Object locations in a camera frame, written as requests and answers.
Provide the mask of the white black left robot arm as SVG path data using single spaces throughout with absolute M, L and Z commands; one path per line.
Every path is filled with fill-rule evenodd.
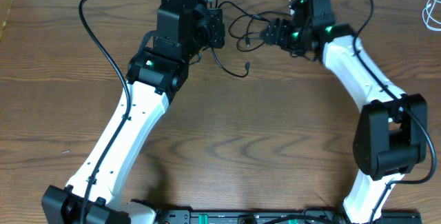
M 100 139 L 64 188 L 50 186 L 41 200 L 49 223 L 153 223 L 156 211 L 137 200 L 122 203 L 130 170 L 201 52 L 225 44 L 223 13 L 215 0 L 161 0 L 155 30 L 145 34 L 123 93 Z

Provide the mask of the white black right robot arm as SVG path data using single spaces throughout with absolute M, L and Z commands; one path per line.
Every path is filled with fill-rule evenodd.
M 292 0 L 290 19 L 274 19 L 260 33 L 293 57 L 312 52 L 333 72 L 360 113 L 353 140 L 358 173 L 335 223 L 403 223 L 410 215 L 381 212 L 393 187 L 426 157 L 427 103 L 392 83 L 371 60 L 358 33 L 337 24 L 331 0 Z

